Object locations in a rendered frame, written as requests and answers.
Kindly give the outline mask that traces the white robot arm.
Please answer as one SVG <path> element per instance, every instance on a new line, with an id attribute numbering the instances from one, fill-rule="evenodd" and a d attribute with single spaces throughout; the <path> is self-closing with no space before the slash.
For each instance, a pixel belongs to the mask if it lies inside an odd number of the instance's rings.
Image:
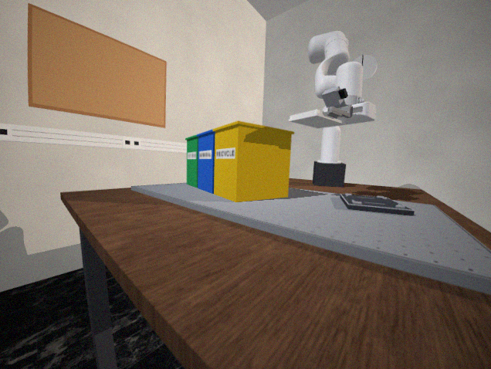
<path id="1" fill-rule="evenodd" d="M 366 102 L 365 98 L 361 98 L 363 66 L 358 62 L 349 62 L 346 40 L 341 31 L 333 31 L 314 36 L 309 42 L 309 61 L 312 64 L 321 63 L 315 75 L 315 91 L 326 105 L 322 111 L 328 107 L 340 108 Z M 339 149 L 340 128 L 324 127 L 320 161 L 317 162 L 340 164 Z"/>

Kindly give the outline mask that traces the green open bin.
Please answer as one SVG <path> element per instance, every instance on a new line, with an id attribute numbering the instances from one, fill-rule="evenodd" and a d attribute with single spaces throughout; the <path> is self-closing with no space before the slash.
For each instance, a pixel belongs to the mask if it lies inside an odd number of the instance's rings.
<path id="1" fill-rule="evenodd" d="M 197 134 L 187 140 L 187 185 L 198 187 L 198 137 Z"/>

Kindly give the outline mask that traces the yellow recycling bin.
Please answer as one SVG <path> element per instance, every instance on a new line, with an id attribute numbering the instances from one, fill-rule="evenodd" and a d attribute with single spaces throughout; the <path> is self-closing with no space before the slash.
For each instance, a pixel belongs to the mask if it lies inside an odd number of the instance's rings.
<path id="1" fill-rule="evenodd" d="M 293 131 L 242 121 L 213 131 L 214 195 L 234 202 L 288 197 Z"/>

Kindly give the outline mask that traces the blue bin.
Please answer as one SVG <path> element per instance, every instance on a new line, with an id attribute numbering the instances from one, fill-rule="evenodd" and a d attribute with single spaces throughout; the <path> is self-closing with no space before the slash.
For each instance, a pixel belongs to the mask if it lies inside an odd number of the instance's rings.
<path id="1" fill-rule="evenodd" d="M 215 131 L 208 130 L 198 137 L 198 188 L 214 194 Z"/>

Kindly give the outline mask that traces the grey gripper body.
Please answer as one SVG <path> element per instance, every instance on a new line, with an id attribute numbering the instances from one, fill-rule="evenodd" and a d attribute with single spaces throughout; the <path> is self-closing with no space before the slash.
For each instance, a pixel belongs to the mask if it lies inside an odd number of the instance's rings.
<path id="1" fill-rule="evenodd" d="M 344 118 L 347 124 L 358 124 L 375 120 L 376 106 L 370 102 L 351 105 L 353 107 L 352 118 Z M 356 108 L 355 108 L 356 107 Z M 357 114 L 356 114 L 357 113 Z"/>

